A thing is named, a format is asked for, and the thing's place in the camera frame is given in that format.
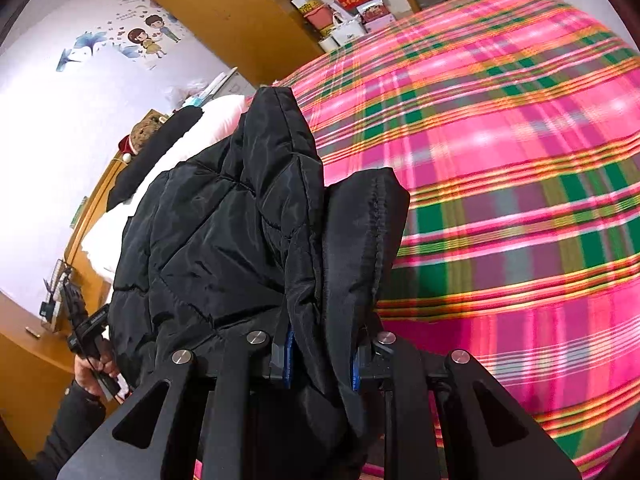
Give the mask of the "black left sleeve forearm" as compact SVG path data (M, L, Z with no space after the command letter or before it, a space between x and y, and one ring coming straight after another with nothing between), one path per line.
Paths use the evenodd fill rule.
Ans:
M58 478L63 466L105 419L106 408L100 398L73 380L65 391L42 450L32 460L37 478Z

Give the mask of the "person's left hand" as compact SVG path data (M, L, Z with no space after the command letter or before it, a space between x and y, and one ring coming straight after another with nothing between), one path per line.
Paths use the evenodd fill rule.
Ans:
M74 356L74 379L88 393L104 398L105 394L98 374L104 373L116 379L119 375L119 368L115 361L112 345L108 340L103 339L99 343L99 349L101 352L99 359L91 356L88 358Z

